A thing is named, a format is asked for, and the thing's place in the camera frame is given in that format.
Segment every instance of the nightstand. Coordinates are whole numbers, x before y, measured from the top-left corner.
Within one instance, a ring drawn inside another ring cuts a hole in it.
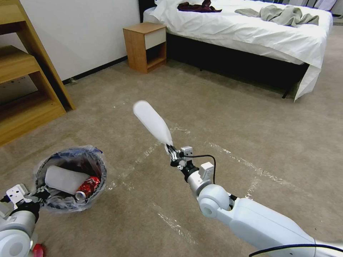
[[[130,68],[148,73],[166,63],[165,25],[144,22],[123,32]]]

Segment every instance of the white drawer front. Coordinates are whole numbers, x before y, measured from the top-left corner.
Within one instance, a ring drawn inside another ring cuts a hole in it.
[[[145,34],[145,49],[165,42],[165,28]]]

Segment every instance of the trash bag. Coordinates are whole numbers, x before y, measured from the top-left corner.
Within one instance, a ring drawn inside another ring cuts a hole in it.
[[[100,183],[89,198],[77,201],[73,195],[50,188],[45,184],[45,174],[51,165],[96,176],[100,179]],[[36,189],[46,186],[51,194],[51,197],[44,202],[44,207],[52,212],[65,213],[83,211],[92,206],[94,200],[106,187],[107,170],[103,152],[88,145],[54,153],[39,163],[34,171],[34,176]]]

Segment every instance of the white container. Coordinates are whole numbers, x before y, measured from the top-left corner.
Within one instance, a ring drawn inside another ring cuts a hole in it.
[[[74,195],[82,183],[90,176],[57,166],[50,166],[45,175],[45,184],[49,187]]]

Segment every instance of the bed frame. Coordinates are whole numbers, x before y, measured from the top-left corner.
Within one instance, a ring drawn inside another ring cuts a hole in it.
[[[141,22],[143,22],[143,12],[154,6],[156,6],[154,0],[139,0]],[[188,63],[236,80],[253,82],[254,85],[267,86],[270,90],[283,92],[282,98],[286,98],[288,93],[298,86],[309,66],[308,64],[297,65],[280,61],[169,33],[167,33],[167,45],[168,59]]]

